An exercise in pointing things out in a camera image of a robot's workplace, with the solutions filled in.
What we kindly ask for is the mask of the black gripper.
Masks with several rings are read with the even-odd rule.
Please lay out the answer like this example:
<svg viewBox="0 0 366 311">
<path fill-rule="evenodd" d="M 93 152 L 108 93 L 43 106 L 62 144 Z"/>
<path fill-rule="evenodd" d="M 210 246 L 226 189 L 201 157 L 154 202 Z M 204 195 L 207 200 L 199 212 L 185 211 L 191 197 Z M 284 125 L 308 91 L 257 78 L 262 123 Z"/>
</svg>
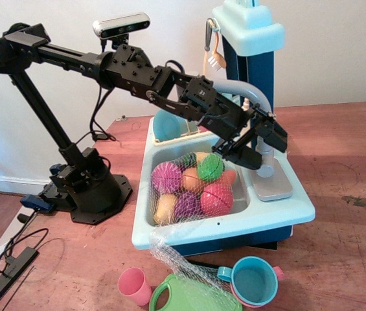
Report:
<svg viewBox="0 0 366 311">
<path fill-rule="evenodd" d="M 258 136 L 280 152 L 288 147 L 288 134 L 274 117 L 255 106 L 244 111 L 225 97 L 198 97 L 197 121 L 220 138 L 214 152 L 247 169 L 262 165 L 262 156 L 247 145 Z"/>
</svg>

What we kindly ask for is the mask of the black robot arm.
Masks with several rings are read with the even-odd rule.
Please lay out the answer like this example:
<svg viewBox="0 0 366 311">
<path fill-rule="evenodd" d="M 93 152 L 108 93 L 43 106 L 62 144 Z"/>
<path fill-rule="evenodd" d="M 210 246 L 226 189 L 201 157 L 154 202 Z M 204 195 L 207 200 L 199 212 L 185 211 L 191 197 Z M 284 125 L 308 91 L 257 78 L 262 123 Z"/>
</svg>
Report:
<svg viewBox="0 0 366 311">
<path fill-rule="evenodd" d="M 252 106 L 243 110 L 225 97 L 237 82 L 211 81 L 171 67 L 153 66 L 144 51 L 122 44 L 114 51 L 82 53 L 51 43 L 43 25 L 18 23 L 0 37 L 0 74 L 8 75 L 58 145 L 65 165 L 51 175 L 51 183 L 34 197 L 35 209 L 67 211 L 74 222 L 96 225 L 121 212 L 132 193 L 128 179 L 114 175 L 94 148 L 80 151 L 72 142 L 29 78 L 32 63 L 49 63 L 92 78 L 108 91 L 116 88 L 149 101 L 158 108 L 217 135 L 212 151 L 241 167 L 261 167 L 261 155 L 249 143 L 261 137 L 284 152 L 288 139 L 265 96 L 249 95 Z"/>
</svg>

